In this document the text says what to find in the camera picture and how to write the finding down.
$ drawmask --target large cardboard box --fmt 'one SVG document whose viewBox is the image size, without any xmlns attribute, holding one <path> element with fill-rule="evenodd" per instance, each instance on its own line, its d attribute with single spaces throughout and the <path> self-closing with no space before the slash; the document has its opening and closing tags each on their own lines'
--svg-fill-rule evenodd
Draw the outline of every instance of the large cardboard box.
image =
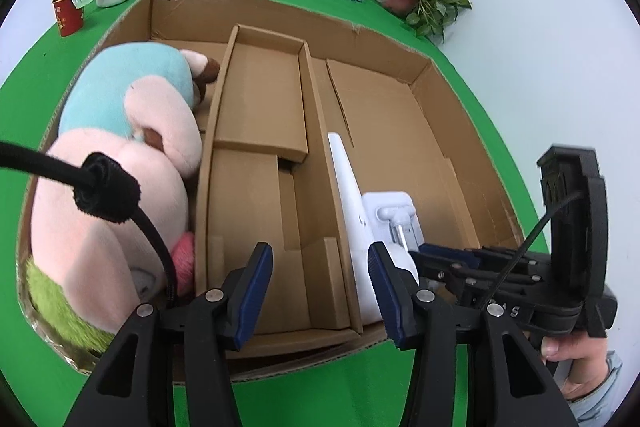
<svg viewBox="0 0 640 427">
<path fill-rule="evenodd" d="M 340 134 L 362 192 L 411 195 L 430 243 L 521 241 L 472 122 L 428 57 L 372 30 L 267 0 L 139 0 L 88 60 L 107 46 L 146 40 L 222 64 L 196 108 L 203 158 L 198 179 L 187 183 L 197 293 L 243 266 L 257 241 L 273 247 L 256 334 L 228 354 L 235 380 L 315 365 L 385 338 L 381 323 L 364 327 L 360 318 L 329 132 Z M 43 148 L 56 137 L 58 113 Z M 32 199 L 33 181 L 20 270 L 30 256 Z M 57 339 L 22 283 L 19 292 L 41 336 L 90 370 L 94 357 Z"/>
</svg>

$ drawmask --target screw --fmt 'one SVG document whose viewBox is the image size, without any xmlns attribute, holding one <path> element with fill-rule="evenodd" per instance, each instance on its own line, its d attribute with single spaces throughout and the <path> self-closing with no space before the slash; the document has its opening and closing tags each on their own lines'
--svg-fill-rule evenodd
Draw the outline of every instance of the screw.
<svg viewBox="0 0 640 427">
<path fill-rule="evenodd" d="M 431 290 L 418 290 L 418 293 L 415 294 L 418 298 L 418 301 L 421 302 L 432 302 L 433 299 L 436 298 L 435 294 Z"/>
<path fill-rule="evenodd" d="M 489 312 L 489 315 L 493 315 L 494 317 L 502 317 L 504 313 L 504 308 L 496 302 L 489 304 L 486 310 Z"/>
<path fill-rule="evenodd" d="M 218 302 L 224 296 L 225 294 L 222 290 L 219 290 L 218 288 L 213 288 L 212 290 L 209 290 L 207 292 L 207 294 L 205 295 L 205 298 L 209 302 Z"/>
<path fill-rule="evenodd" d="M 146 304 L 146 303 L 140 304 L 140 306 L 138 306 L 138 309 L 136 310 L 136 313 L 140 317 L 148 317 L 153 312 L 154 312 L 154 307 L 151 304 Z"/>
</svg>

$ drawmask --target human hand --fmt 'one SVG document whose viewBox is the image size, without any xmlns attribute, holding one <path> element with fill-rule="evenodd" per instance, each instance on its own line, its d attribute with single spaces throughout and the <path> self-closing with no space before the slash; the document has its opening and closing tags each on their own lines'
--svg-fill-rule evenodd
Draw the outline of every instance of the human hand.
<svg viewBox="0 0 640 427">
<path fill-rule="evenodd" d="M 545 337 L 540 351 L 545 361 L 574 360 L 571 372 L 561 387 L 567 400 L 586 396 L 609 375 L 607 339 L 593 339 L 586 331 L 574 331 L 559 339 Z"/>
</svg>

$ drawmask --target green table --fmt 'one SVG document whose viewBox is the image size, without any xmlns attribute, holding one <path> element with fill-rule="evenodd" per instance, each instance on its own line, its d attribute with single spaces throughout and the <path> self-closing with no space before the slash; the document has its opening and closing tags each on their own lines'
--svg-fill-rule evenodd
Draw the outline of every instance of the green table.
<svg viewBox="0 0 640 427">
<path fill-rule="evenodd" d="M 0 139 L 38 147 L 74 73 L 100 36 L 134 1 L 110 9 L 89 7 L 82 31 L 62 39 L 53 26 L 36 42 L 0 90 Z M 435 46 L 415 38 L 374 0 L 274 1 L 367 26 L 430 56 L 474 122 L 524 229 L 533 227 L 538 217 L 513 159 L 478 100 Z M 39 427 L 60 427 L 85 377 L 42 342 L 18 306 L 15 241 L 26 182 L 24 174 L 0 171 L 0 369 Z M 546 251 L 544 238 L 534 247 Z M 384 343 L 313 369 L 238 384 L 235 393 L 242 421 L 245 427 L 398 425 L 412 359 L 412 353 L 401 353 Z M 458 360 L 460 365 L 466 362 L 465 349 L 459 349 Z M 465 424 L 466 386 L 466 378 L 458 378 L 455 426 Z M 174 395 L 177 424 L 186 426 L 184 389 L 176 388 Z"/>
</svg>

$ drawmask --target plush toy's foot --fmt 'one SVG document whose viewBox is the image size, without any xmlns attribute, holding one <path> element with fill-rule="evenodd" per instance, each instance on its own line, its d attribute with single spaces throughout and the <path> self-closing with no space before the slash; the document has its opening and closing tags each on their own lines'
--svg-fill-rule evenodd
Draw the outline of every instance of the plush toy's foot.
<svg viewBox="0 0 640 427">
<path fill-rule="evenodd" d="M 218 79 L 220 64 L 213 58 L 191 50 L 180 50 L 180 53 L 189 64 L 193 83 L 198 88 L 200 101 L 202 101 L 207 90 L 207 84 L 211 84 Z"/>
<path fill-rule="evenodd" d="M 183 296 L 193 289 L 195 237 L 193 232 L 185 232 L 171 252 L 175 272 L 178 276 L 178 295 Z"/>
</svg>

